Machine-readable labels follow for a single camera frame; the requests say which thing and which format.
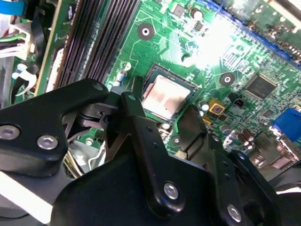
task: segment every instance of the screw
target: screw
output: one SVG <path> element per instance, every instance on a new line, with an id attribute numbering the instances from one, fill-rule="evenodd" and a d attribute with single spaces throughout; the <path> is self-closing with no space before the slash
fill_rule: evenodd
<path id="1" fill-rule="evenodd" d="M 53 150 L 57 147 L 58 140 L 51 135 L 44 135 L 38 139 L 37 144 L 44 150 Z"/>
<path id="2" fill-rule="evenodd" d="M 245 156 L 242 153 L 238 153 L 238 156 L 243 160 L 245 159 Z"/>
<path id="3" fill-rule="evenodd" d="M 227 206 L 227 210 L 228 213 L 230 214 L 230 216 L 236 221 L 236 222 L 240 222 L 241 221 L 241 215 L 239 213 L 239 211 L 233 206 L 233 205 L 228 205 Z"/>
<path id="4" fill-rule="evenodd" d="M 87 138 L 85 143 L 86 145 L 91 146 L 94 143 L 94 140 L 91 138 Z"/>
<path id="5" fill-rule="evenodd" d="M 0 139 L 13 140 L 20 135 L 20 130 L 12 125 L 0 126 Z"/>
<path id="6" fill-rule="evenodd" d="M 128 98 L 130 98 L 131 100 L 136 100 L 136 98 L 133 95 L 128 95 Z"/>
<path id="7" fill-rule="evenodd" d="M 164 184 L 164 192 L 170 199 L 176 200 L 177 198 L 179 198 L 178 189 L 169 182 Z"/>
<path id="8" fill-rule="evenodd" d="M 94 86 L 95 89 L 97 89 L 99 91 L 103 90 L 103 87 L 99 83 L 94 83 L 93 86 Z"/>
<path id="9" fill-rule="evenodd" d="M 218 138 L 216 135 L 212 135 L 212 137 L 213 137 L 213 139 L 214 139 L 215 141 L 217 141 L 217 142 L 220 141 L 219 138 Z"/>

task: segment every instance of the surface-mount component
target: surface-mount component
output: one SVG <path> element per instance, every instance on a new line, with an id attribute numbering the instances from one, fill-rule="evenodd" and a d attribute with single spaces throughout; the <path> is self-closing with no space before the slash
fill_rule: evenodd
<path id="1" fill-rule="evenodd" d="M 178 16 L 178 17 L 182 17 L 185 13 L 185 8 L 183 6 L 181 6 L 180 4 L 176 3 L 174 5 L 174 9 L 172 10 L 172 12 Z"/>
<path id="2" fill-rule="evenodd" d="M 172 137 L 171 143 L 173 144 L 173 146 L 179 146 L 180 145 L 180 136 Z"/>
<path id="3" fill-rule="evenodd" d="M 209 128 L 212 124 L 210 118 L 207 115 L 204 115 L 202 118 L 206 128 Z"/>
<path id="4" fill-rule="evenodd" d="M 270 81 L 265 76 L 259 74 L 255 75 L 245 86 L 246 92 L 253 97 L 264 100 L 267 98 L 277 87 L 275 83 Z"/>
<path id="5" fill-rule="evenodd" d="M 230 101 L 232 103 L 234 103 L 235 105 L 237 105 L 238 107 L 243 107 L 245 105 L 245 101 L 242 99 L 241 95 L 238 95 L 236 93 L 231 92 L 228 95 L 228 98 L 230 99 Z"/>
<path id="6" fill-rule="evenodd" d="M 171 119 L 183 106 L 190 90 L 180 84 L 158 75 L 146 89 L 142 105 L 160 118 Z"/>
<path id="7" fill-rule="evenodd" d="M 274 113 L 271 111 L 271 110 L 269 110 L 269 109 L 265 109 L 262 113 L 261 113 L 261 115 L 263 116 L 263 117 L 266 117 L 266 118 L 270 118 L 272 115 L 273 115 Z"/>
<path id="8" fill-rule="evenodd" d="M 205 100 L 200 100 L 198 102 L 198 105 L 200 106 L 200 108 L 203 112 L 207 112 L 209 110 L 208 102 Z"/>
<path id="9" fill-rule="evenodd" d="M 203 13 L 198 9 L 198 8 L 193 8 L 190 11 L 190 15 L 193 19 L 195 19 L 196 21 L 201 21 L 204 18 Z"/>
<path id="10" fill-rule="evenodd" d="M 212 98 L 209 102 L 209 112 L 216 114 L 216 115 L 221 115 L 225 111 L 225 106 L 223 103 L 217 99 Z"/>
<path id="11" fill-rule="evenodd" d="M 195 30 L 199 32 L 202 30 L 203 27 L 204 26 L 201 23 L 197 23 L 197 25 L 195 26 Z"/>

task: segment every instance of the mounting hole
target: mounting hole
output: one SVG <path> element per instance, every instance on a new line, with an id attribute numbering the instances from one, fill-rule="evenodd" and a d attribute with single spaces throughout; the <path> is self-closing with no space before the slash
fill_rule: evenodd
<path id="1" fill-rule="evenodd" d="M 148 36 L 148 35 L 150 34 L 149 29 L 148 29 L 148 28 L 143 28 L 143 29 L 142 29 L 142 34 L 143 34 L 144 36 Z"/>
<path id="2" fill-rule="evenodd" d="M 156 142 L 153 142 L 152 144 L 151 144 L 151 146 L 153 147 L 153 148 L 158 148 L 159 146 L 157 145 L 157 143 Z"/>
<path id="3" fill-rule="evenodd" d="M 224 174 L 227 180 L 230 180 L 230 176 L 228 174 Z"/>
<path id="4" fill-rule="evenodd" d="M 230 77 L 226 77 L 226 78 L 225 78 L 225 82 L 226 82 L 226 83 L 231 82 L 231 78 L 230 78 Z"/>
<path id="5" fill-rule="evenodd" d="M 149 126 L 146 127 L 146 130 L 149 131 L 149 132 L 152 132 L 152 129 Z"/>

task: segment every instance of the electrolytic capacitor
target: electrolytic capacitor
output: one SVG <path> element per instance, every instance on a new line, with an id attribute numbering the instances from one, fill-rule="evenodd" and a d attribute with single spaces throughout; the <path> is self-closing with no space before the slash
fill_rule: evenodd
<path id="1" fill-rule="evenodd" d="M 113 82 L 113 86 L 121 86 L 120 81 L 115 81 L 115 82 Z"/>
<path id="2" fill-rule="evenodd" d="M 249 145 L 248 150 L 252 150 L 252 149 L 253 149 L 253 145 Z"/>
<path id="3" fill-rule="evenodd" d="M 120 70 L 117 72 L 116 80 L 123 82 L 127 77 L 127 72 L 125 70 Z"/>
<path id="4" fill-rule="evenodd" d="M 238 134 L 237 138 L 240 140 L 240 142 L 244 145 L 244 146 L 248 146 L 249 145 L 249 141 L 245 138 L 245 136 L 243 134 Z"/>
<path id="5" fill-rule="evenodd" d="M 193 8 L 190 11 L 190 15 L 196 21 L 201 21 L 203 19 L 203 17 L 204 17 L 203 13 L 198 8 Z"/>
<path id="6" fill-rule="evenodd" d="M 253 136 L 253 134 L 250 132 L 249 129 L 243 129 L 242 134 L 245 136 L 245 138 L 246 138 L 248 141 L 250 141 L 250 142 L 254 141 L 254 136 Z"/>
<path id="7" fill-rule="evenodd" d="M 228 136 L 231 133 L 231 128 L 227 124 L 221 125 L 220 130 L 223 133 L 223 135 Z"/>
<path id="8" fill-rule="evenodd" d="M 205 100 L 200 100 L 198 105 L 201 107 L 202 111 L 207 112 L 209 110 L 209 104 Z"/>

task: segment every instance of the black plastic bracket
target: black plastic bracket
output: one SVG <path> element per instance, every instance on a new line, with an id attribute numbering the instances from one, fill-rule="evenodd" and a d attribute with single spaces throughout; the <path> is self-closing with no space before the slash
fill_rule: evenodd
<path id="1" fill-rule="evenodd" d="M 177 184 L 174 169 L 172 166 L 165 168 L 162 164 L 168 162 L 170 157 L 156 124 L 146 118 L 140 98 L 130 92 L 124 92 L 121 94 L 121 99 L 123 116 L 120 117 L 123 118 L 120 120 L 120 133 L 115 136 L 115 140 L 108 142 L 107 155 L 110 159 L 113 158 L 130 135 L 148 206 L 157 216 L 170 218 L 181 212 L 185 205 L 185 197 Z M 108 133 L 110 133 L 109 129 L 107 138 L 112 137 L 112 134 Z M 165 192 L 166 184 L 171 184 L 177 195 L 169 196 Z"/>
<path id="2" fill-rule="evenodd" d="M 236 167 L 239 178 L 255 193 L 263 210 L 263 225 L 280 226 L 280 199 L 272 186 L 252 164 L 249 158 L 239 151 L 231 152 L 228 157 Z"/>
<path id="3" fill-rule="evenodd" d="M 0 139 L 0 170 L 34 177 L 57 172 L 68 147 L 62 118 L 102 101 L 107 94 L 104 85 L 86 79 L 1 110 L 0 126 L 13 125 L 20 134 L 12 140 Z M 43 135 L 55 137 L 57 147 L 40 148 L 37 140 Z"/>

